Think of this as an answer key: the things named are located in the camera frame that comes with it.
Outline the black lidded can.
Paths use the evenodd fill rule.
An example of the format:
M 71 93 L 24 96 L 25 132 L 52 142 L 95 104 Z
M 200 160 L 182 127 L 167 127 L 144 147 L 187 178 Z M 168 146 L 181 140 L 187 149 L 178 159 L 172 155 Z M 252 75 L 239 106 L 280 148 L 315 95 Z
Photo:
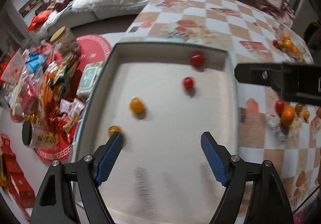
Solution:
M 56 137 L 46 128 L 25 121 L 22 126 L 22 142 L 30 148 L 53 149 Z

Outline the large orange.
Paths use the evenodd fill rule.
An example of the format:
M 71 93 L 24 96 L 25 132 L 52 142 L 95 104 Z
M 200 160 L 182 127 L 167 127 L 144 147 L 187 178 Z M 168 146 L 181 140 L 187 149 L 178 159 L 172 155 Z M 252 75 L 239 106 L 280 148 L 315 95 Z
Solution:
M 293 107 L 287 106 L 284 108 L 281 114 L 280 122 L 283 127 L 289 127 L 296 115 L 296 111 Z

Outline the pile of snack packets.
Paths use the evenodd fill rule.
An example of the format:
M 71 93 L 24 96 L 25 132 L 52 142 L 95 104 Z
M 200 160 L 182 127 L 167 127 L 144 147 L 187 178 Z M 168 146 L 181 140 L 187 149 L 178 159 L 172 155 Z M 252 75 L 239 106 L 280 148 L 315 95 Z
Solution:
M 49 43 L 1 56 L 1 107 L 14 122 L 34 121 L 49 132 L 67 136 L 80 113 L 63 107 L 80 61 L 80 45 L 62 53 Z

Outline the brownish cherry tomato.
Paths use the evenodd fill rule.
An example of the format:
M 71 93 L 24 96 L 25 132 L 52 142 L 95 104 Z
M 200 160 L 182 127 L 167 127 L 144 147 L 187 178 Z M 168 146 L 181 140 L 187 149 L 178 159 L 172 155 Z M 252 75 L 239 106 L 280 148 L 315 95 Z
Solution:
M 303 105 L 298 103 L 295 107 L 295 111 L 297 114 L 301 113 L 301 111 L 303 110 Z

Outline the yellow cherry tomato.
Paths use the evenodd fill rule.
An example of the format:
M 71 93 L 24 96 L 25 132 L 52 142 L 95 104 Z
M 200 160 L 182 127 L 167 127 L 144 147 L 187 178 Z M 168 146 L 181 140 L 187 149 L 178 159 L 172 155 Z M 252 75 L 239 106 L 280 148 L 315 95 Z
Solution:
M 310 117 L 310 112 L 309 112 L 308 110 L 307 110 L 307 111 L 304 111 L 304 112 L 303 112 L 303 118 L 304 118 L 304 120 L 305 120 L 305 121 L 308 121 L 309 117 Z

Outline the yellow-brown tomato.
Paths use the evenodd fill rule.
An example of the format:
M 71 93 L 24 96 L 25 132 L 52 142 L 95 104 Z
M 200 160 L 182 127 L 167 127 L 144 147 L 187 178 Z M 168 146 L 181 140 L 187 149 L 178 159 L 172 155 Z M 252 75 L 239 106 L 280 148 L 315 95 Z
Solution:
M 119 126 L 117 126 L 117 125 L 110 126 L 110 127 L 108 128 L 108 135 L 109 135 L 109 137 L 112 137 L 112 135 L 113 135 L 114 133 L 121 133 L 121 134 L 122 134 L 122 129 L 121 129 Z

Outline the red round tray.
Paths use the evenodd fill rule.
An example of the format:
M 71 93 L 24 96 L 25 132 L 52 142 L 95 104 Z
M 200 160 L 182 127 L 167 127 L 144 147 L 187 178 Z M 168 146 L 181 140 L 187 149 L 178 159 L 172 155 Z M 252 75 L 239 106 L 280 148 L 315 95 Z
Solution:
M 112 52 L 111 44 L 99 35 L 83 35 L 77 38 L 80 46 L 78 71 L 83 72 L 85 66 L 89 63 L 106 61 Z

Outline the shallow grey white tray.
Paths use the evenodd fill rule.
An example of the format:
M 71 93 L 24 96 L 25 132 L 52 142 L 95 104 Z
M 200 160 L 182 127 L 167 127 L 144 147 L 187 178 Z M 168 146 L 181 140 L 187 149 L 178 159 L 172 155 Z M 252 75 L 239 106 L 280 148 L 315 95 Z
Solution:
M 202 66 L 190 57 L 202 54 Z M 182 81 L 192 77 L 194 87 Z M 117 223 L 209 223 L 224 192 L 201 149 L 210 132 L 236 151 L 238 109 L 228 55 L 188 44 L 118 43 L 89 99 L 76 159 L 94 152 L 117 125 L 124 146 L 102 198 Z M 134 114 L 135 97 L 145 110 Z

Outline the snack jar wooden lid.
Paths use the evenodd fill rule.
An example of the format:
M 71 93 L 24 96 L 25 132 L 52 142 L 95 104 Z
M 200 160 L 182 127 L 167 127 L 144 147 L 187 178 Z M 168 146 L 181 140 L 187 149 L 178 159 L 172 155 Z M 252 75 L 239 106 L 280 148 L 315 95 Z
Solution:
M 59 28 L 51 37 L 54 51 L 54 60 L 58 65 L 70 65 L 80 57 L 80 46 L 72 31 L 63 26 Z

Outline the red tomato beside orange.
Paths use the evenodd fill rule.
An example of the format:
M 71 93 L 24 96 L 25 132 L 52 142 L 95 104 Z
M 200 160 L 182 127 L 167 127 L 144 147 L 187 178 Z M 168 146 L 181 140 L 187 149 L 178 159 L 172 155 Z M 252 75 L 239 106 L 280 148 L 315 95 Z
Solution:
M 276 101 L 276 103 L 275 103 L 275 111 L 279 115 L 283 113 L 283 111 L 284 111 L 284 101 L 282 99 L 279 99 L 278 101 Z

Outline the red gift box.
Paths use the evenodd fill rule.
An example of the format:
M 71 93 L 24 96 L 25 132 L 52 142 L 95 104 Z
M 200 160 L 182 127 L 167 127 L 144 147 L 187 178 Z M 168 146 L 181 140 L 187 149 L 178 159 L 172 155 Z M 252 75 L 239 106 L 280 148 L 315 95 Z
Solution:
M 33 208 L 35 193 L 26 180 L 15 153 L 10 146 L 10 138 L 1 134 L 1 165 L 4 184 L 16 203 L 22 209 Z

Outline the red cherry tomato with stem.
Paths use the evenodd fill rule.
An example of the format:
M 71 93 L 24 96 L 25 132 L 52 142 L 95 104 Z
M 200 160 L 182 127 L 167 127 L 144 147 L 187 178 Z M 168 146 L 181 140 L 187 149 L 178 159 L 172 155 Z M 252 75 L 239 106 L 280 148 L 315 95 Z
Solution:
M 190 64 L 194 67 L 202 66 L 205 58 L 202 54 L 194 54 L 190 57 Z

